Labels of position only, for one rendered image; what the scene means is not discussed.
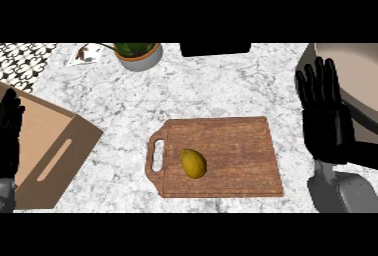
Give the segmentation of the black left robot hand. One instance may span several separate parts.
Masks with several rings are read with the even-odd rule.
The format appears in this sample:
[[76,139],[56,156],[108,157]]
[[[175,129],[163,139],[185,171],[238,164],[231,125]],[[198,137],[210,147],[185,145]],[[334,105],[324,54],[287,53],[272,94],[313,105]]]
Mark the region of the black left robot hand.
[[0,100],[0,178],[14,178],[19,166],[19,133],[25,107],[12,88]]

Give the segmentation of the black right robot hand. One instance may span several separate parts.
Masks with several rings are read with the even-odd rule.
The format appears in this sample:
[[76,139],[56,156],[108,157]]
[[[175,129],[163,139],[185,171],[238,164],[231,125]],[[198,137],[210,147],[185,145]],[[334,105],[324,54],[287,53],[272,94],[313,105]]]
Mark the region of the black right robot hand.
[[304,144],[316,160],[369,167],[378,170],[378,144],[355,137],[352,114],[341,102],[335,63],[315,59],[296,71],[299,98],[303,106]]

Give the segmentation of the brown wooden cutting board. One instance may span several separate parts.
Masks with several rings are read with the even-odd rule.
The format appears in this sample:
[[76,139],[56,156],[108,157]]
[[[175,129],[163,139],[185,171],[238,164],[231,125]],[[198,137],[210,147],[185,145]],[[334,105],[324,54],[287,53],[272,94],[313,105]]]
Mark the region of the brown wooden cutting board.
[[[281,197],[269,121],[265,117],[170,119],[148,142],[146,161],[154,161],[155,142],[164,142],[163,166],[145,166],[145,174],[164,198]],[[180,151],[198,151],[207,173],[192,179],[180,166]]]

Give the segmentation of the yellow lemon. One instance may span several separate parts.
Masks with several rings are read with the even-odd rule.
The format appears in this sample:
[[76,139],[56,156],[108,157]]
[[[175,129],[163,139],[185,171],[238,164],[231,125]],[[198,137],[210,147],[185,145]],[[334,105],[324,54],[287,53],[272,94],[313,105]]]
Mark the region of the yellow lemon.
[[186,175],[198,179],[207,172],[207,162],[201,153],[191,149],[180,151],[180,164]]

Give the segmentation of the brown cardboard box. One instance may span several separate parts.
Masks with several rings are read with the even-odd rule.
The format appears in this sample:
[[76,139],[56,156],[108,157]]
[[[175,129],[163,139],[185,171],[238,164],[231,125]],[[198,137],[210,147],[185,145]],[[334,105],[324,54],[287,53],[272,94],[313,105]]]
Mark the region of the brown cardboard box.
[[15,209],[52,209],[104,132],[79,114],[18,88],[15,92],[25,106]]

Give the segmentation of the black and white patterned tile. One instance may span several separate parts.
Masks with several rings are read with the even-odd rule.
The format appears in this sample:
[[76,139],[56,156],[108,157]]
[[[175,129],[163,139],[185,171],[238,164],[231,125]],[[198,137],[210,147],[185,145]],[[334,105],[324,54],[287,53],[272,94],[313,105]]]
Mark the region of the black and white patterned tile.
[[0,43],[0,82],[31,93],[56,43]]

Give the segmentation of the white picture card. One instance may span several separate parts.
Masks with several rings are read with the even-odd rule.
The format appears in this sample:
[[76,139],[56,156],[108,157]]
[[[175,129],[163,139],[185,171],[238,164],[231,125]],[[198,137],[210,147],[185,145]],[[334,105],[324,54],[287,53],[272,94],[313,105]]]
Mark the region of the white picture card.
[[96,63],[101,59],[104,46],[95,43],[87,43],[79,46],[74,50],[67,62],[67,66],[84,65]]

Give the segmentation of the black rectangular appliance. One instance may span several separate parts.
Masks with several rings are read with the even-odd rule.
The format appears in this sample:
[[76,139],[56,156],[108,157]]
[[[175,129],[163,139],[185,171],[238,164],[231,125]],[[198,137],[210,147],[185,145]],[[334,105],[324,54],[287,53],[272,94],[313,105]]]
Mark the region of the black rectangular appliance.
[[250,49],[251,49],[250,43],[225,43],[225,44],[182,43],[180,44],[180,51],[185,57],[248,53]]

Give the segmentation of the grey potted green plant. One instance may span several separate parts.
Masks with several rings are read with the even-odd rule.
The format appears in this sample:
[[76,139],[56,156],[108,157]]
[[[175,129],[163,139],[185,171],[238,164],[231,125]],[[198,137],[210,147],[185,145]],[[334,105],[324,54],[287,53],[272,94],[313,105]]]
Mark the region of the grey potted green plant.
[[160,43],[115,43],[101,46],[111,49],[124,68],[135,72],[149,70],[163,58],[163,46]]

